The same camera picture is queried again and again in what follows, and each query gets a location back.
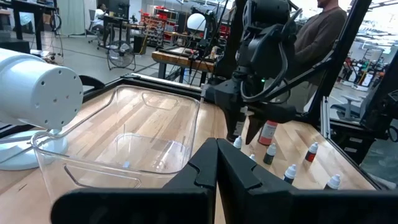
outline person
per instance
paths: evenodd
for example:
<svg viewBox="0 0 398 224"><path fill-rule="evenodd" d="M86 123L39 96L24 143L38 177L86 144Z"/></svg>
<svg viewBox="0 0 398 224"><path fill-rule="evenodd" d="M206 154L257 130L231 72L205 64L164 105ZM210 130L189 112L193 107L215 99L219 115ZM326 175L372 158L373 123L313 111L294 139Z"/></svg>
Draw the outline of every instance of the person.
<svg viewBox="0 0 398 224"><path fill-rule="evenodd" d="M111 28L107 28L106 30L104 30L104 20L100 19L100 17L108 15L108 13L105 12L106 12L105 4L98 4L94 15L93 29L98 30L101 35L104 35L104 40L107 40L109 33L111 33L111 41L113 41L114 40L113 28L112 30Z"/></svg>
<svg viewBox="0 0 398 224"><path fill-rule="evenodd" d="M339 7L338 0L318 0L318 7L323 11L311 17L297 34L294 43L295 65L290 75L287 75L288 79L301 75L322 61L331 51L345 24L347 12ZM317 91L324 74L325 71L322 71L309 81L292 88L287 103L294 105L297 112L302 113L304 106Z"/></svg>

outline brown sweater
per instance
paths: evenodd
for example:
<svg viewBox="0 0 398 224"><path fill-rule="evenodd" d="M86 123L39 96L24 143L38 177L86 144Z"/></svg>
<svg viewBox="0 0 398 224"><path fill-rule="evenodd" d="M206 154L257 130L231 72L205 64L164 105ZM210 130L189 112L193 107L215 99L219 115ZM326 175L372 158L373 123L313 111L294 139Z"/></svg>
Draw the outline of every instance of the brown sweater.
<svg viewBox="0 0 398 224"><path fill-rule="evenodd" d="M311 17L297 34L295 45L295 76L323 60L332 49L347 19L347 12L336 7ZM319 85L323 72L309 82Z"/></svg>

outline clear plastic bin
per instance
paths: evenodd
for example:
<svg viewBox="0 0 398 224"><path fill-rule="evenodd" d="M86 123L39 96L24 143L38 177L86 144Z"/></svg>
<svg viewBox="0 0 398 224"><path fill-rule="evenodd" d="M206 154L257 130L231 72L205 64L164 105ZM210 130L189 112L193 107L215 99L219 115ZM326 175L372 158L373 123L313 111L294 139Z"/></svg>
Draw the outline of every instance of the clear plastic bin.
<svg viewBox="0 0 398 224"><path fill-rule="evenodd" d="M192 156L198 109L193 98L135 86L85 103L62 132L32 137L50 199L80 187L161 188Z"/></svg>

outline fan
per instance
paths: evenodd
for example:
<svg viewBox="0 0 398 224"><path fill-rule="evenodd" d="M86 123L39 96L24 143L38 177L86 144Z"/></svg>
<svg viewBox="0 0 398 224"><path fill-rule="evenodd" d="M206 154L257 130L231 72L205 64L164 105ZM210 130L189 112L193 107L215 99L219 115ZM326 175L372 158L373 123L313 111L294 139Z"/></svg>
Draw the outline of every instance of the fan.
<svg viewBox="0 0 398 224"><path fill-rule="evenodd" d="M134 69L127 68L132 62L134 62ZM136 61L131 45L124 40L112 42L108 47L108 67L109 70L114 68L126 68L134 71L136 69Z"/></svg>

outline white bottle cap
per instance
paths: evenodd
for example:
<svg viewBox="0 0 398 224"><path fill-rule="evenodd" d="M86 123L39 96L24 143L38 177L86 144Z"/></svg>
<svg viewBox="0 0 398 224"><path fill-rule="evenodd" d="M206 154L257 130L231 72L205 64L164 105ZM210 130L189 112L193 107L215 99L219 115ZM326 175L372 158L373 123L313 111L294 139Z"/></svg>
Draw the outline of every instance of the white bottle cap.
<svg viewBox="0 0 398 224"><path fill-rule="evenodd" d="M309 151L310 151L311 153L317 153L317 151L318 151L318 143L317 143L317 142L313 143L313 144L310 146Z"/></svg>
<svg viewBox="0 0 398 224"><path fill-rule="evenodd" d="M242 136L239 136L235 139L234 142L234 147L237 149L241 149L242 148Z"/></svg>
<svg viewBox="0 0 398 224"><path fill-rule="evenodd" d="M289 168L287 168L285 176L290 179L294 179L294 177L296 176L296 164L293 164Z"/></svg>
<svg viewBox="0 0 398 224"><path fill-rule="evenodd" d="M340 175L336 174L333 177L331 177L331 179L328 182L328 186L331 189L336 189L337 190L338 187L340 187L340 182L341 182Z"/></svg>
<svg viewBox="0 0 398 224"><path fill-rule="evenodd" d="M276 145L275 143L272 143L267 149L267 154L270 156L274 156L276 154Z"/></svg>
<svg viewBox="0 0 398 224"><path fill-rule="evenodd" d="M251 154L249 157L250 157L250 159L252 159L254 162L256 161L256 158L255 158L255 155L254 155L254 154Z"/></svg>

